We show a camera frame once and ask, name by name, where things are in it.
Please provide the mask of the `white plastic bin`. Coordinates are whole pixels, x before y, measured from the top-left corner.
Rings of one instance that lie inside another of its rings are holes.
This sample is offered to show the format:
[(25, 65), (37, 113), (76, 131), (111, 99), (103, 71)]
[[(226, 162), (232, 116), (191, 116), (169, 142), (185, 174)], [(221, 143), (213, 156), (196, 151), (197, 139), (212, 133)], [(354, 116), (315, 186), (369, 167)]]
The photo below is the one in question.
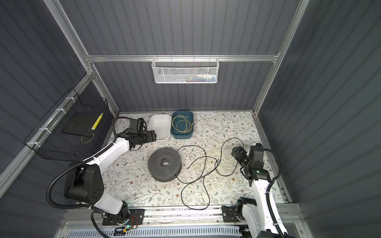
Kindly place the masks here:
[(155, 131), (155, 144), (165, 144), (170, 140), (172, 117), (165, 114), (157, 114), (150, 117), (148, 131)]

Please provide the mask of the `grey foam spool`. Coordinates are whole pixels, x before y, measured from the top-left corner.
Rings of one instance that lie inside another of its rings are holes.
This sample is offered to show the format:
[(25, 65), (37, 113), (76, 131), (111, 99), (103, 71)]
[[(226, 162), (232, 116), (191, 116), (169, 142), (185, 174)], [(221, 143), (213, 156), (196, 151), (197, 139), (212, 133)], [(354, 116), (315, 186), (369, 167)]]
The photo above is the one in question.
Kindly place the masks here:
[(170, 182), (182, 170), (181, 156), (175, 149), (169, 147), (160, 148), (150, 156), (147, 166), (156, 181)]

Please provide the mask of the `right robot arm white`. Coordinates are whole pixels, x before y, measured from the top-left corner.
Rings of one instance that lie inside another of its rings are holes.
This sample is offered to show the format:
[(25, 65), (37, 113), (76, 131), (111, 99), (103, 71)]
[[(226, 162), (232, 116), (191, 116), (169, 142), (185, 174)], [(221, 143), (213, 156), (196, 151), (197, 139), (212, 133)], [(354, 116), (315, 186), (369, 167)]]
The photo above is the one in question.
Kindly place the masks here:
[[(271, 153), (278, 166), (278, 172), (270, 177), (264, 168), (264, 154)], [(242, 146), (234, 147), (231, 155), (241, 166), (240, 172), (249, 182), (254, 198), (241, 197), (237, 201), (236, 213), (239, 220), (246, 221), (252, 238), (289, 238), (291, 237), (284, 226), (271, 188), (280, 178), (281, 166), (277, 155), (257, 143), (247, 152)]]

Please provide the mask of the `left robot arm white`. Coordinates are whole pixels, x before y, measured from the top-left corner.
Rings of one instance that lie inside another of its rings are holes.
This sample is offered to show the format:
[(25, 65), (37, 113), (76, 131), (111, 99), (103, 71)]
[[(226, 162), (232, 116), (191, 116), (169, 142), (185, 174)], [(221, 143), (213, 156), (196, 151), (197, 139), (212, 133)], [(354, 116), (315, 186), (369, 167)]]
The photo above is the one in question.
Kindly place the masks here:
[[(128, 120), (129, 126), (120, 133), (116, 132), (116, 120), (113, 120), (114, 138), (106, 147), (81, 162), (71, 163), (53, 179), (46, 191), (46, 200), (50, 206), (58, 209), (88, 208), (119, 224), (132, 219), (127, 203), (106, 192), (102, 174), (122, 154), (137, 145), (155, 142), (157, 135), (154, 130), (148, 129), (143, 118)], [(53, 200), (53, 188), (62, 177), (65, 177), (65, 198), (73, 199), (77, 204), (63, 205)]]

